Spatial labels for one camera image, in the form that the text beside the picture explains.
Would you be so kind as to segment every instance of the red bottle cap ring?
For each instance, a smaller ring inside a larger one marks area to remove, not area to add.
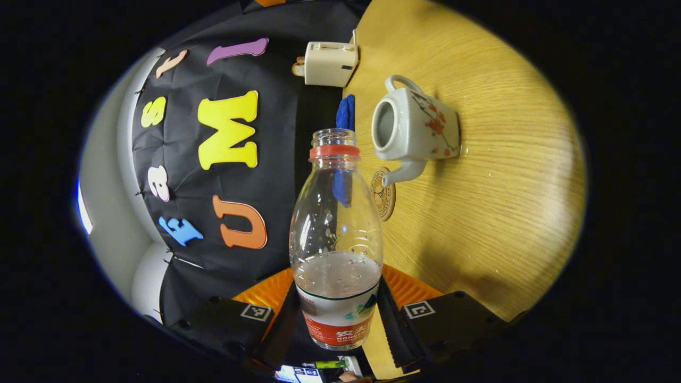
[[[360,155],[360,148],[352,145],[321,145],[310,149],[310,158],[323,157],[327,155]]]

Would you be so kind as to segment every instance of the coaster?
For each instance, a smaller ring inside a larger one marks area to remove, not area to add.
[[[395,209],[395,184],[392,183],[388,187],[383,187],[383,176],[389,171],[388,168],[383,166],[377,168],[370,184],[374,205],[379,212],[381,221],[387,221]]]

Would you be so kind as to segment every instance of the wooden table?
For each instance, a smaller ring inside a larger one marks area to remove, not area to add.
[[[399,167],[376,158],[370,132],[389,75],[460,118],[461,155],[397,184],[385,263],[443,293],[464,290],[506,321],[530,309],[569,259],[584,217],[584,152],[567,107],[512,47],[427,0],[373,0],[357,43],[360,64],[343,93],[355,95],[367,181],[379,166]]]

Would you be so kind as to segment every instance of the blue towel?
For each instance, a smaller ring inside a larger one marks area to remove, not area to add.
[[[355,131],[355,96],[348,95],[340,101],[338,112],[336,113],[336,127]],[[350,206],[352,195],[352,176],[348,172],[336,171],[331,188],[334,197],[343,206]]]

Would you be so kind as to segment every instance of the red label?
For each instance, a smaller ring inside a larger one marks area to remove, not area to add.
[[[372,316],[373,315],[369,316],[365,321],[353,324],[352,326],[329,326],[328,324],[315,322],[303,313],[310,335],[320,342],[334,346],[355,343],[356,341],[363,339],[369,332]]]

